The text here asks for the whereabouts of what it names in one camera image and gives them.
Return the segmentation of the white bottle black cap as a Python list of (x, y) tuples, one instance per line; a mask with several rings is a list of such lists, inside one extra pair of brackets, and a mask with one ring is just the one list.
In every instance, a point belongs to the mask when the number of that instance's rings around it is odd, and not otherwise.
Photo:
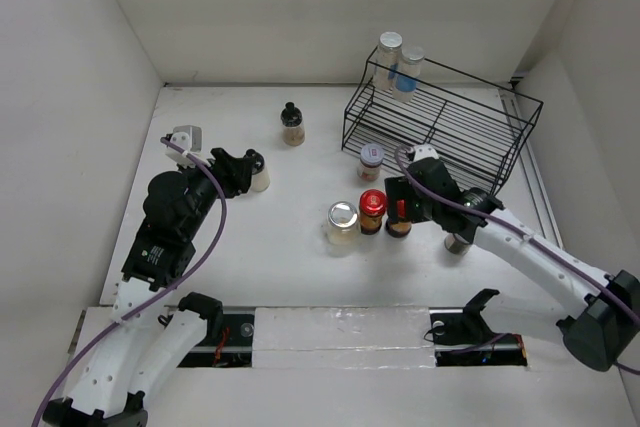
[(263, 192), (270, 186), (270, 176), (264, 156), (254, 149), (248, 149), (245, 156), (252, 164), (251, 189), (254, 192)]

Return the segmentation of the red-lid sauce jar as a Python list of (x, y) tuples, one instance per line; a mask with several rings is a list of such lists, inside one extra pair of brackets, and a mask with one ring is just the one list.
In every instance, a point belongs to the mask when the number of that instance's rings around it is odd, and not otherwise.
[(360, 230), (364, 235), (374, 235), (382, 227), (387, 210), (387, 198), (384, 192), (369, 189), (359, 199)]
[(406, 204), (404, 200), (396, 202), (395, 217), (387, 217), (385, 231), (394, 238), (404, 238), (409, 235), (412, 223), (406, 217)]

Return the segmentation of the clear jar silver lid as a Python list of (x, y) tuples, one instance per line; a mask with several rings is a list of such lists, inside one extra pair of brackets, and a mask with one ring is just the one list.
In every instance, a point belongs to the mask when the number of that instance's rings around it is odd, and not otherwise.
[(348, 245), (359, 235), (359, 213), (346, 201), (332, 204), (327, 212), (326, 235), (333, 245)]

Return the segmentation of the blue-label silver-lid jar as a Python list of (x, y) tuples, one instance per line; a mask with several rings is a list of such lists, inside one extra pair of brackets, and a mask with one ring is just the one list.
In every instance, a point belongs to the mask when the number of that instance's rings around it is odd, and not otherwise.
[(397, 72), (392, 86), (393, 97), (401, 102), (410, 102), (417, 89), (425, 52), (422, 47), (403, 46), (398, 58)]

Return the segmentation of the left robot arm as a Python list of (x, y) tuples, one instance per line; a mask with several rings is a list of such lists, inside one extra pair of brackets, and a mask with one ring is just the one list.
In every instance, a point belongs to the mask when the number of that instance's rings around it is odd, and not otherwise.
[(214, 148), (207, 160), (174, 143), (177, 168), (156, 175), (144, 218), (121, 270), (110, 324), (81, 349), (46, 393), (38, 426), (144, 426), (147, 404), (199, 342), (222, 334), (222, 303), (191, 292), (163, 332), (154, 333), (169, 295), (202, 265), (193, 241), (211, 207), (247, 193), (264, 167), (253, 149), (233, 157)]

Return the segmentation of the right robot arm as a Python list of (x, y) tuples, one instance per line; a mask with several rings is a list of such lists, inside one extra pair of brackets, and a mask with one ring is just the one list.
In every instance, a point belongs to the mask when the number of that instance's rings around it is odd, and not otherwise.
[(639, 333), (639, 280), (586, 264), (536, 234), (494, 195), (461, 189), (444, 162), (415, 157), (384, 181), (392, 224), (431, 221), (465, 247), (502, 259), (563, 308), (551, 337), (586, 367), (606, 372)]

